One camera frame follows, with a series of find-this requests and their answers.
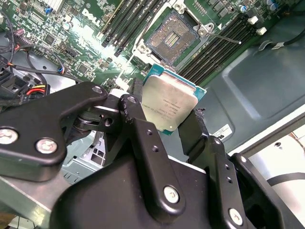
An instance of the chip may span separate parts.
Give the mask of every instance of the chip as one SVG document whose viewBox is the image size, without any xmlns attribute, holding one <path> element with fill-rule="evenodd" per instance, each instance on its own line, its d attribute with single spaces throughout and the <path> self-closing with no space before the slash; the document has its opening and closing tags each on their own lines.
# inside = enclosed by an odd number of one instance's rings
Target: chip
<svg viewBox="0 0 305 229">
<path fill-rule="evenodd" d="M 51 35 L 47 34 L 46 38 L 44 39 L 44 41 L 49 44 L 49 45 L 52 45 L 53 42 L 55 41 L 55 38 L 52 37 Z"/>
<path fill-rule="evenodd" d="M 78 68 L 78 71 L 85 75 L 85 73 L 88 71 L 88 68 L 85 65 L 81 64 Z"/>
<path fill-rule="evenodd" d="M 247 6 L 250 4 L 250 0 L 243 0 L 243 5 Z"/>
<path fill-rule="evenodd" d="M 20 3 L 20 9 L 27 10 L 27 8 L 28 8 L 28 4 L 27 3 L 25 3 L 25 2 Z"/>
<path fill-rule="evenodd" d="M 174 10 L 146 41 L 146 46 L 166 64 L 173 65 L 199 35 Z"/>
<path fill-rule="evenodd" d="M 218 12 L 222 7 L 224 7 L 224 5 L 221 2 L 219 2 L 214 6 L 214 10 Z"/>
<path fill-rule="evenodd" d="M 227 13 L 228 13 L 228 10 L 226 8 L 224 8 L 222 11 L 220 11 L 219 17 L 223 18 Z"/>
<path fill-rule="evenodd" d="M 215 3 L 217 2 L 217 0 L 209 0 L 208 3 L 213 6 Z"/>
<path fill-rule="evenodd" d="M 257 1 L 256 3 L 254 3 L 254 6 L 255 7 L 260 7 L 261 6 L 261 3 L 259 1 Z"/>
</svg>

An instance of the screw hole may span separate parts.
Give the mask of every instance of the screw hole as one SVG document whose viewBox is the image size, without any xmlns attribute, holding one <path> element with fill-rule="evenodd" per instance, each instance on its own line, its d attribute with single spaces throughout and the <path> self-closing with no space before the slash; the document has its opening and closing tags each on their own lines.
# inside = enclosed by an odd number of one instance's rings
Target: screw hole
<svg viewBox="0 0 305 229">
<path fill-rule="evenodd" d="M 231 178 L 227 177 L 227 181 L 231 184 L 233 183 L 233 181 L 231 180 Z"/>
<path fill-rule="evenodd" d="M 156 152 L 156 153 L 159 152 L 159 148 L 156 147 L 156 146 L 153 146 L 152 150 L 153 150 L 154 152 Z"/>
<path fill-rule="evenodd" d="M 111 126 L 112 123 L 113 123 L 113 120 L 111 118 L 106 118 L 104 121 L 104 124 L 106 127 Z"/>
</svg>

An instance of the black connector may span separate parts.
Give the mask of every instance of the black connector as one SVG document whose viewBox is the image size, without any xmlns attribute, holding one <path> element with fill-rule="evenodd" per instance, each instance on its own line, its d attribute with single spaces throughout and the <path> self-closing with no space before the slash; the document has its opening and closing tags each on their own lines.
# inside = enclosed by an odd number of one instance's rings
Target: black connector
<svg viewBox="0 0 305 229">
<path fill-rule="evenodd" d="M 9 61 L 7 59 L 0 55 L 0 72 L 3 68 L 6 68 L 8 66 L 8 62 Z"/>
</svg>

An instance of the capacitor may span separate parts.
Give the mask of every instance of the capacitor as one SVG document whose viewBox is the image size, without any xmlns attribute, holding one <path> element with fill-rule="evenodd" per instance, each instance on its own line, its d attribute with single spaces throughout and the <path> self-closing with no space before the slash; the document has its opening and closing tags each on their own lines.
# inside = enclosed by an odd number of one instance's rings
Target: capacitor
<svg viewBox="0 0 305 229">
<path fill-rule="evenodd" d="M 276 3 L 273 3 L 272 5 L 267 7 L 270 11 L 275 11 L 278 8 L 278 5 Z"/>
<path fill-rule="evenodd" d="M 14 32 L 14 34 L 18 37 L 23 36 L 25 33 L 25 29 L 18 29 Z"/>
<path fill-rule="evenodd" d="M 73 23 L 72 22 L 66 22 L 66 23 L 62 24 L 62 27 L 63 27 L 64 30 L 68 31 L 69 29 L 71 29 L 73 27 Z"/>
<path fill-rule="evenodd" d="M 243 5 L 240 5 L 238 6 L 238 10 L 241 12 L 241 13 L 245 13 L 247 11 L 247 7 L 243 6 Z"/>
<path fill-rule="evenodd" d="M 271 6 L 273 4 L 273 0 L 264 0 L 264 4 L 267 6 Z"/>
</svg>

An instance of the screw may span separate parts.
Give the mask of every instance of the screw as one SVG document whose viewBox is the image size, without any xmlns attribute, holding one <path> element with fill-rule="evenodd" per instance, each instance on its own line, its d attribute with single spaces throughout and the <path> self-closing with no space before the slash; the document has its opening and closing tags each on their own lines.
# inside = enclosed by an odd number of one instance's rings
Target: screw
<svg viewBox="0 0 305 229">
<path fill-rule="evenodd" d="M 51 154 L 57 150 L 57 144 L 51 139 L 41 139 L 36 143 L 36 149 L 42 154 Z"/>
<path fill-rule="evenodd" d="M 146 47 L 144 45 L 140 46 L 140 51 L 144 52 L 146 50 Z"/>
<path fill-rule="evenodd" d="M 176 10 L 180 10 L 181 9 L 181 5 L 180 4 L 176 4 L 175 8 L 176 8 Z"/>
<path fill-rule="evenodd" d="M 0 129 L 0 144 L 8 145 L 18 139 L 16 131 L 11 129 Z"/>
<path fill-rule="evenodd" d="M 233 222 L 236 223 L 238 226 L 241 226 L 243 224 L 242 216 L 234 208 L 229 209 L 229 215 L 230 215 L 231 219 L 233 220 Z"/>
<path fill-rule="evenodd" d="M 92 90 L 93 90 L 94 92 L 98 93 L 98 94 L 102 94 L 102 93 L 103 93 L 103 91 L 101 90 L 101 88 L 98 87 L 98 86 L 93 87 Z"/>
<path fill-rule="evenodd" d="M 133 97 L 128 97 L 127 98 L 130 102 L 132 102 L 132 103 L 134 103 L 134 104 L 136 104 L 137 102 L 136 102 L 136 100 L 133 98 Z"/>
<path fill-rule="evenodd" d="M 179 194 L 173 187 L 166 186 L 164 188 L 164 195 L 168 202 L 172 204 L 178 203 L 179 201 Z"/>
<path fill-rule="evenodd" d="M 242 162 L 244 162 L 244 163 L 247 162 L 247 159 L 244 156 L 241 156 L 240 158 L 241 158 Z"/>
</svg>

